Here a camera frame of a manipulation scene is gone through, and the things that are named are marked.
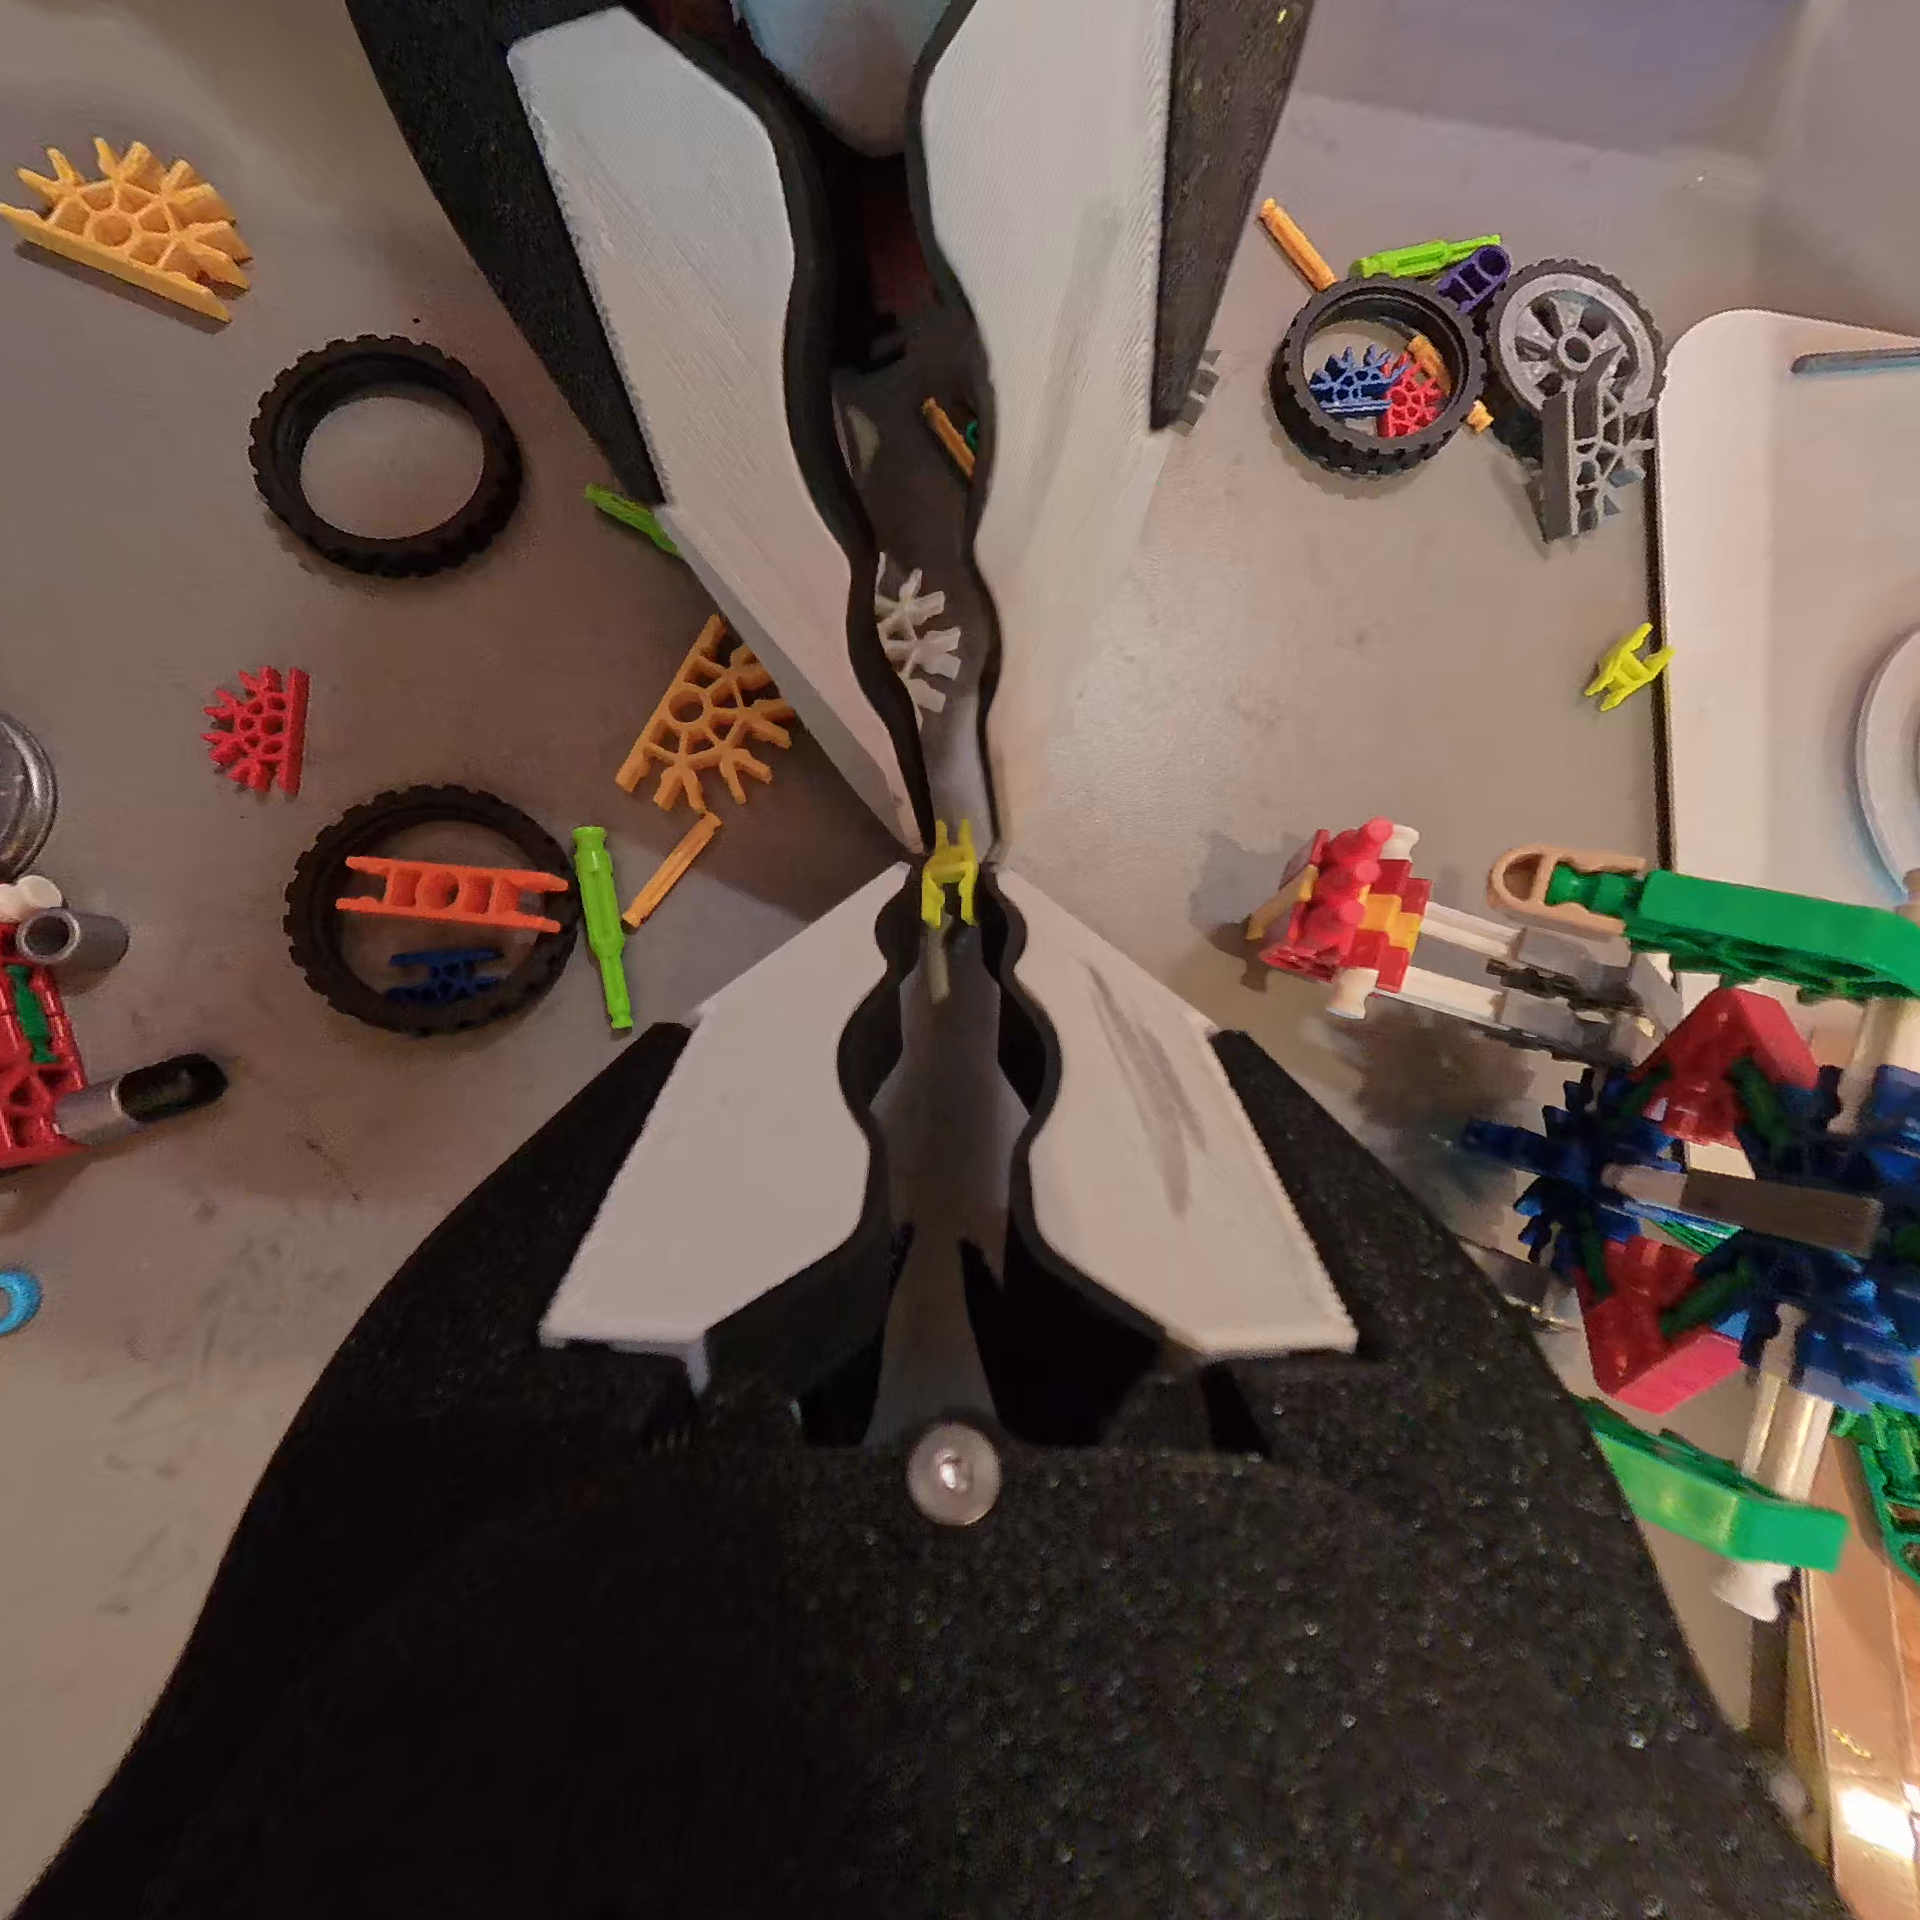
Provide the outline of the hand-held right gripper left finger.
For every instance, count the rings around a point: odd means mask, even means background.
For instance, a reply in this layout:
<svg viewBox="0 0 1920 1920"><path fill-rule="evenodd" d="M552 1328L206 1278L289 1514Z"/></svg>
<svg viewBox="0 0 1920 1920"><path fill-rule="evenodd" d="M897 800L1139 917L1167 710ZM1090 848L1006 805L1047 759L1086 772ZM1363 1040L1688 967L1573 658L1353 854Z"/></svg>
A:
<svg viewBox="0 0 1920 1920"><path fill-rule="evenodd" d="M546 1345L677 1360L693 1392L818 1389L894 1269L873 1105L920 956L902 861L704 1001L557 1294Z"/></svg>

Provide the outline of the yellow green clip connector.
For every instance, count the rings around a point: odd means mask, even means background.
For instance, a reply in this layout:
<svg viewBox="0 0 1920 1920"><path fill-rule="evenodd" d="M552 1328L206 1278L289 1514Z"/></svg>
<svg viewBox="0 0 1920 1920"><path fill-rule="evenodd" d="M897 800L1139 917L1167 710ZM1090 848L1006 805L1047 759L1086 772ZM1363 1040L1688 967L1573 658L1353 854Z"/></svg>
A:
<svg viewBox="0 0 1920 1920"><path fill-rule="evenodd" d="M947 943L957 928L976 925L978 854L970 817L962 817L954 833L935 823L933 850L922 860L918 882L920 972L928 1001L942 1006L950 994Z"/></svg>
<svg viewBox="0 0 1920 1920"><path fill-rule="evenodd" d="M1654 687L1671 661L1672 649L1659 639L1651 622L1641 622L1598 655L1579 696L1598 712L1611 712Z"/></svg>

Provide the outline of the light green rod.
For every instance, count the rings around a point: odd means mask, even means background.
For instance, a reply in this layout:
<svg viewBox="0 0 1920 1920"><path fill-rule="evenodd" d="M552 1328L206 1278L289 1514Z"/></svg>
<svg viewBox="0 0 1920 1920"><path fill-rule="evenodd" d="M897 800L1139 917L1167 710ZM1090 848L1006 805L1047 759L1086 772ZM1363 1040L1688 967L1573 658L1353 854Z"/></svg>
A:
<svg viewBox="0 0 1920 1920"><path fill-rule="evenodd" d="M619 917L615 863L600 824L571 830L571 863L577 882L586 946L599 972L607 1023L615 1033L632 1031L632 997L624 967L626 928Z"/></svg>
<svg viewBox="0 0 1920 1920"><path fill-rule="evenodd" d="M1477 255L1483 249L1501 249L1504 239L1494 232L1474 237L1433 237L1416 244L1386 246L1373 254L1357 255L1347 268L1347 278L1434 278L1454 265Z"/></svg>
<svg viewBox="0 0 1920 1920"><path fill-rule="evenodd" d="M665 553L672 560L680 560L680 549L677 540L667 532L665 524L658 519L654 510L637 503L631 496L624 496L605 485L586 485L582 488L582 497L600 512L605 519L624 525L629 532L637 532L647 540L655 551Z"/></svg>

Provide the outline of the small blue connector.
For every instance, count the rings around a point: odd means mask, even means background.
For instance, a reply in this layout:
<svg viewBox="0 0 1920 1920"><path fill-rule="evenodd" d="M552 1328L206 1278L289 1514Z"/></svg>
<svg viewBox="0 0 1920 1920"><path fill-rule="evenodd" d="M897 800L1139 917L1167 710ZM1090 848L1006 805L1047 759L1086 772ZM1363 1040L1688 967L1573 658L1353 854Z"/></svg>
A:
<svg viewBox="0 0 1920 1920"><path fill-rule="evenodd" d="M397 951L387 957L391 985L386 1001L439 1007L494 994L504 975L498 974L502 951L482 946L432 946Z"/></svg>

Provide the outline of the orange ladder piece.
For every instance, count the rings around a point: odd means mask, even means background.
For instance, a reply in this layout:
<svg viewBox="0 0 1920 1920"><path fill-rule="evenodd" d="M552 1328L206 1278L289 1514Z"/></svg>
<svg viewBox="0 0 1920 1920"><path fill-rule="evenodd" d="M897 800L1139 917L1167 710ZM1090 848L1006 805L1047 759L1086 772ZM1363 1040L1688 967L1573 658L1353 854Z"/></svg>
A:
<svg viewBox="0 0 1920 1920"><path fill-rule="evenodd" d="M568 882L547 870L397 854L349 854L344 865L346 872L376 880L376 892L335 895L334 908L342 914L498 928L534 936L555 936L565 929L562 918L538 909L542 903L568 893Z"/></svg>

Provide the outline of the white snowflake connector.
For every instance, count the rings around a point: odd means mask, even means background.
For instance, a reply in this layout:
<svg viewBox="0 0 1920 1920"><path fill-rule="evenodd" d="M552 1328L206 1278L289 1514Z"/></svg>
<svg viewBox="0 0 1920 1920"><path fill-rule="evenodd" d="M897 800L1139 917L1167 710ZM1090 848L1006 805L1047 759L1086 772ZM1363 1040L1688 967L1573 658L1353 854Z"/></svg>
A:
<svg viewBox="0 0 1920 1920"><path fill-rule="evenodd" d="M915 719L942 712L962 672L962 632L945 618L945 591L929 591L918 567L880 553L873 586L880 649L904 687Z"/></svg>

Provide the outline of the orange lattice connector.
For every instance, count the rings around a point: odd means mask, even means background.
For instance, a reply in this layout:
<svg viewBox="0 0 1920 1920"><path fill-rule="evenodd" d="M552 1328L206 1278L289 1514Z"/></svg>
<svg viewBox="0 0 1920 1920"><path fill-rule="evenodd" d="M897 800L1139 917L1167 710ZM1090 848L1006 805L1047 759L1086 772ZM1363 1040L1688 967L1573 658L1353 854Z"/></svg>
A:
<svg viewBox="0 0 1920 1920"><path fill-rule="evenodd" d="M674 679L615 772L624 792L654 778L659 808L713 810L710 784L744 806L750 784L767 784L770 749L787 749L794 708L751 646L718 612L705 616Z"/></svg>

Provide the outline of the grey spoked toy wheel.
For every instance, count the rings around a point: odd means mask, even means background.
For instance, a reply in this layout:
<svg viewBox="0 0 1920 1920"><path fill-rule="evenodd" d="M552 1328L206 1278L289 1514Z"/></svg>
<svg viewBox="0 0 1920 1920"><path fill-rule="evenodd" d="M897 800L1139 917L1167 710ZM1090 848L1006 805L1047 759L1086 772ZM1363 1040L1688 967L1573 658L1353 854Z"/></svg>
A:
<svg viewBox="0 0 1920 1920"><path fill-rule="evenodd" d="M1583 375L1609 375L1629 415L1647 412L1663 386L1666 348L1647 308L1590 262L1515 268L1487 301L1479 335L1494 434L1523 458L1541 456L1547 399Z"/></svg>

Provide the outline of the grey lattice connector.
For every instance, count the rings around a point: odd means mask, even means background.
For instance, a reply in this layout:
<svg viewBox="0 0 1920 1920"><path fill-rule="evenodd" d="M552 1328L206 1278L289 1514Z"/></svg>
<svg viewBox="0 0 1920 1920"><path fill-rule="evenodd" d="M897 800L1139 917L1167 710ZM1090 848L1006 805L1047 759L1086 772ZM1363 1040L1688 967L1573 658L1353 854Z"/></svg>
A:
<svg viewBox="0 0 1920 1920"><path fill-rule="evenodd" d="M1625 406L1622 381L1602 366L1577 375L1541 413L1541 469L1531 497L1544 541L1598 532L1618 493L1646 477L1650 413Z"/></svg>

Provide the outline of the multicolour construction toy model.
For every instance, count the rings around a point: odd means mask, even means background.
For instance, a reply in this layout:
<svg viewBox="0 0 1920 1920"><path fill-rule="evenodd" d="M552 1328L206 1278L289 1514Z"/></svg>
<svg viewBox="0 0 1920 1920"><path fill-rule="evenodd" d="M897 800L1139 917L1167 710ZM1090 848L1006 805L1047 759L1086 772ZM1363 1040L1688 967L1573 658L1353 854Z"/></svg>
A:
<svg viewBox="0 0 1920 1920"><path fill-rule="evenodd" d="M1527 1261L1573 1296L1586 1406L1641 1519L1718 1554L1757 1623L1832 1573L1832 1436L1873 1464L1914 1574L1914 898L1871 908L1511 848L1491 917L1434 900L1419 833L1317 831L1242 924L1331 1017L1398 1001L1579 1064L1535 1127L1461 1143L1527 1172Z"/></svg>

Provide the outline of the red half-round connector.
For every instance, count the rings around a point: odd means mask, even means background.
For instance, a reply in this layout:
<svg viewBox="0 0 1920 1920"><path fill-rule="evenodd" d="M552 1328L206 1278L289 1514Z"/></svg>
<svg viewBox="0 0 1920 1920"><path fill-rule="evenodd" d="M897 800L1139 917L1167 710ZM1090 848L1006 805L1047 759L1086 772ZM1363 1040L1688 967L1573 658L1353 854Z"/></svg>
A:
<svg viewBox="0 0 1920 1920"><path fill-rule="evenodd" d="M307 696L311 679L301 666L261 664L239 672L234 687L214 687L202 705L207 761L256 796L278 790L297 797Z"/></svg>

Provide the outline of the red toy model with tubes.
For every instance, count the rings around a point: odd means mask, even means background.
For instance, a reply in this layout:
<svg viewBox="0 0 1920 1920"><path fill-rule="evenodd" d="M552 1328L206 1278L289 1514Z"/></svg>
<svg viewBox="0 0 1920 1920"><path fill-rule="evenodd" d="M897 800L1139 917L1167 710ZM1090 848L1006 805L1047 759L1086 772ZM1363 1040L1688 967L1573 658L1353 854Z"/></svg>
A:
<svg viewBox="0 0 1920 1920"><path fill-rule="evenodd" d="M128 925L69 904L56 885L22 872L2 885L2 1169L111 1144L214 1105L229 1073L179 1054L95 1077L64 1006L69 977L88 983L128 952Z"/></svg>

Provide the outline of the white board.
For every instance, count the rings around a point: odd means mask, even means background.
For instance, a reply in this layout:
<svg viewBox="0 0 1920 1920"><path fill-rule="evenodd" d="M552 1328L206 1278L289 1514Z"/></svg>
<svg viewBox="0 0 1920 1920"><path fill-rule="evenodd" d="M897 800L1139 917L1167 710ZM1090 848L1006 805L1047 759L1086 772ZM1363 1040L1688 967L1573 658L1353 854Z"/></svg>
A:
<svg viewBox="0 0 1920 1920"><path fill-rule="evenodd" d="M1793 376L1912 335L1729 308L1667 356L1654 506L1671 863L1904 904L1864 839L1853 722L1917 629L1917 373Z"/></svg>

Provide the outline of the grey pulley wheel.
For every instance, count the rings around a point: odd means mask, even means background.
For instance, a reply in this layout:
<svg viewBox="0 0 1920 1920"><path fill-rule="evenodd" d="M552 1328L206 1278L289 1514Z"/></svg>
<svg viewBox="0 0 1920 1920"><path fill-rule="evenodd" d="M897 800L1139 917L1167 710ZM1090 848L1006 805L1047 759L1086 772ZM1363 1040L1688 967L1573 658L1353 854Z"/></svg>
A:
<svg viewBox="0 0 1920 1920"><path fill-rule="evenodd" d="M2 735L2 882L27 872L56 824L58 785L51 753L11 712L0 712Z"/></svg>

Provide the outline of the white disc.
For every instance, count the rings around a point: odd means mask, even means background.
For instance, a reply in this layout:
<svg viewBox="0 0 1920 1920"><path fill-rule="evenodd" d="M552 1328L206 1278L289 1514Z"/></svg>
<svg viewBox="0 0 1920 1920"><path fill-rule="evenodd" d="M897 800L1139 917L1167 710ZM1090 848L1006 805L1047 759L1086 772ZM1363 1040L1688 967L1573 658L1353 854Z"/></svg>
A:
<svg viewBox="0 0 1920 1920"><path fill-rule="evenodd" d="M1917 870L1917 629L1864 679L1853 722L1853 792L1886 878L1905 892Z"/></svg>

